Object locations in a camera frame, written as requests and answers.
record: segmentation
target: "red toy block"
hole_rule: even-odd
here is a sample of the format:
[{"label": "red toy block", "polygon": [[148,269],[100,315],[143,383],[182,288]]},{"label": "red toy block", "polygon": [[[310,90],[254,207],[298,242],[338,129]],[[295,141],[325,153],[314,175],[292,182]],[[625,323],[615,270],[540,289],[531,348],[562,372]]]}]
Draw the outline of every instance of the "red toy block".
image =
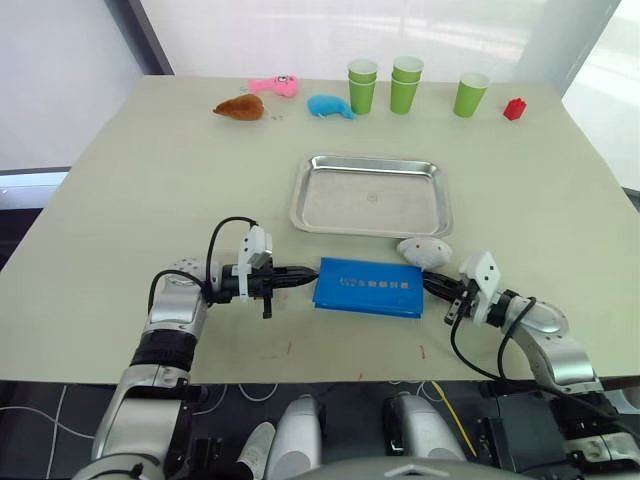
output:
[{"label": "red toy block", "polygon": [[515,120],[522,116],[522,112],[527,108],[527,103],[521,98],[514,98],[507,104],[507,108],[502,113],[509,120]]}]

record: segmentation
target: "blue plush toy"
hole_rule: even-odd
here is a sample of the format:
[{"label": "blue plush toy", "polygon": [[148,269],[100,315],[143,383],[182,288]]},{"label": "blue plush toy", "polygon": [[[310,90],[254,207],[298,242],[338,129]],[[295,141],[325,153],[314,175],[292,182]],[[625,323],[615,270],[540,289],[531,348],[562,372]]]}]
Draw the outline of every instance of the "blue plush toy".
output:
[{"label": "blue plush toy", "polygon": [[314,95],[307,100],[307,106],[311,115],[329,115],[331,113],[339,113],[344,118],[355,118],[347,102],[340,97],[334,95]]}]

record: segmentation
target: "metal tray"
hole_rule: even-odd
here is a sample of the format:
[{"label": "metal tray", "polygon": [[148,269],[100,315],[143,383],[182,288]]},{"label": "metal tray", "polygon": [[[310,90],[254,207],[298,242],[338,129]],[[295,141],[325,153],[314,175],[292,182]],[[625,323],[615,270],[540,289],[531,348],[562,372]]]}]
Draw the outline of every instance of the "metal tray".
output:
[{"label": "metal tray", "polygon": [[312,157],[300,165],[289,214],[308,232],[443,237],[453,227],[444,174],[425,160]]}]

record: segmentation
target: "white table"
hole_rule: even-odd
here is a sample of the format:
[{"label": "white table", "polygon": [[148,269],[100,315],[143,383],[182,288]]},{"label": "white table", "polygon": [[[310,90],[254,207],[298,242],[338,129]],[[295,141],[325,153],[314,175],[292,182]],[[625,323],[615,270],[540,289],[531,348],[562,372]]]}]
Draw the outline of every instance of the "white table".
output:
[{"label": "white table", "polygon": [[[271,115],[238,122],[210,113],[244,80],[144,78],[75,164],[0,274],[0,378],[117,382],[138,343],[149,282],[185,256],[204,256],[213,226],[257,219],[276,264],[320,257],[401,262],[396,241],[296,230],[288,208],[299,162],[363,153],[431,160],[448,172],[455,225],[444,273],[470,253],[493,252],[502,286],[562,309],[601,376],[640,374],[639,216],[552,89],[493,85],[470,119],[451,113],[455,85],[421,85],[409,115],[388,108],[354,121],[311,117],[316,93],[346,82],[302,81]],[[521,96],[529,106],[501,115]],[[244,226],[217,244],[234,261]],[[477,379],[449,347],[447,304],[426,297],[420,320],[315,310],[313,285],[261,302],[214,306],[193,367],[196,382]],[[461,349],[493,369],[496,329],[465,324]],[[517,348],[508,372],[527,376]]]}]

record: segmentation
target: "plush chicken drumstick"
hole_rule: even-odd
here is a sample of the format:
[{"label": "plush chicken drumstick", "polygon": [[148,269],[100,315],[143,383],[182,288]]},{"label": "plush chicken drumstick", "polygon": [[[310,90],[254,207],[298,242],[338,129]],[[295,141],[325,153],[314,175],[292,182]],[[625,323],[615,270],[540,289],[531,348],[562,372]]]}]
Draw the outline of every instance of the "plush chicken drumstick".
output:
[{"label": "plush chicken drumstick", "polygon": [[236,120],[258,120],[262,117],[264,105],[260,97],[252,94],[241,95],[218,105],[213,113]]}]

